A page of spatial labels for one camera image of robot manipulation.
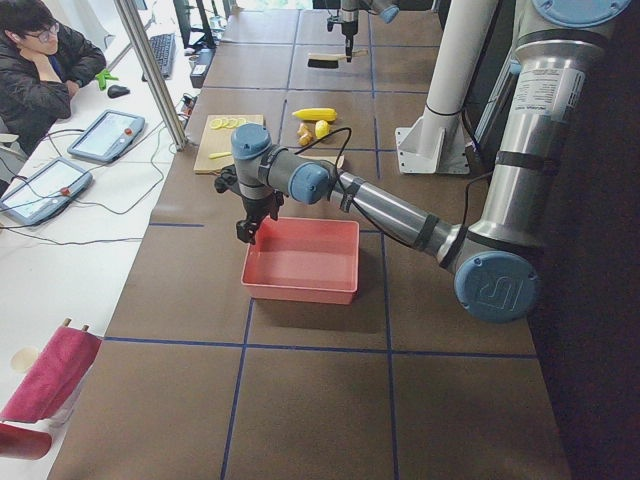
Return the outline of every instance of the beige round object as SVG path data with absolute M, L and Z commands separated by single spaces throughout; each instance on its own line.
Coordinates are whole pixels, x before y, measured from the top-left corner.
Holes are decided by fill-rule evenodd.
M 40 351 L 36 347 L 24 347 L 11 359 L 11 368 L 18 373 L 26 373 L 38 359 Z

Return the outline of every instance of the red cylinder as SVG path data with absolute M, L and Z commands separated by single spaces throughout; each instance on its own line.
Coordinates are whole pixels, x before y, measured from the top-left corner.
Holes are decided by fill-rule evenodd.
M 37 460 L 51 448 L 51 435 L 0 423 L 0 457 Z

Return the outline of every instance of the pink tray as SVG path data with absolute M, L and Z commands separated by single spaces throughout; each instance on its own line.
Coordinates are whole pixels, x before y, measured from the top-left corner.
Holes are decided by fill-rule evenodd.
M 359 241 L 357 222 L 267 218 L 247 249 L 242 284 L 254 298 L 349 304 Z

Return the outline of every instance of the tablet device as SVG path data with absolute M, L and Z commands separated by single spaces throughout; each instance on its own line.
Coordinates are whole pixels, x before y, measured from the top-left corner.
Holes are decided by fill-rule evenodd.
M 144 128 L 138 115 L 105 110 L 67 149 L 71 155 L 99 163 L 120 157 Z
M 64 210 L 93 180 L 90 172 L 58 157 L 0 198 L 0 211 L 34 226 Z

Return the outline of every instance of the white table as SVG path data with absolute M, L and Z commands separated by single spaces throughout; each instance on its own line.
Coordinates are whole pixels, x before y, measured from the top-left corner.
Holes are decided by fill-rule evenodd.
M 163 27 L 152 27 L 150 34 L 162 33 Z M 189 62 L 178 49 L 171 79 L 167 87 L 174 104 L 184 93 L 196 95 L 189 80 Z M 108 85 L 125 85 L 129 95 L 117 99 L 107 97 L 106 91 L 92 82 L 81 89 L 72 100 L 72 116 L 57 122 L 51 132 L 61 129 L 87 128 L 107 108 L 145 117 L 145 130 L 140 141 L 162 121 L 149 87 L 141 81 L 142 70 L 135 52 L 130 50 L 113 68 L 118 81 Z M 54 135 L 54 143 L 67 158 L 67 146 L 76 135 Z M 88 242 L 134 238 L 138 240 L 89 245 L 52 245 L 49 242 L 24 237 L 13 232 L 0 233 L 0 266 L 4 286 L 0 289 L 0 404 L 4 406 L 22 381 L 23 375 L 10 367 L 12 356 L 25 346 L 41 350 L 65 318 L 71 326 L 89 325 L 95 335 L 104 335 L 122 291 L 133 260 L 144 235 L 151 210 L 162 188 L 174 156 L 174 146 L 166 129 L 158 128 L 144 142 L 109 166 L 92 171 L 93 185 L 79 200 L 107 205 L 116 211 L 127 210 L 156 182 L 160 183 L 135 208 L 124 215 L 116 215 L 98 206 L 72 204 L 60 216 L 36 228 L 22 229 L 24 233 L 56 242 Z M 43 141 L 21 170 L 29 176 L 58 156 L 48 140 Z M 92 168 L 95 164 L 72 159 Z M 5 226 L 15 225 L 0 214 Z M 66 424 L 53 425 L 43 420 L 35 425 L 22 425 L 33 430 L 48 431 L 54 438 L 49 453 L 40 460 L 0 458 L 0 478 L 12 480 L 42 480 L 58 454 L 66 432 Z

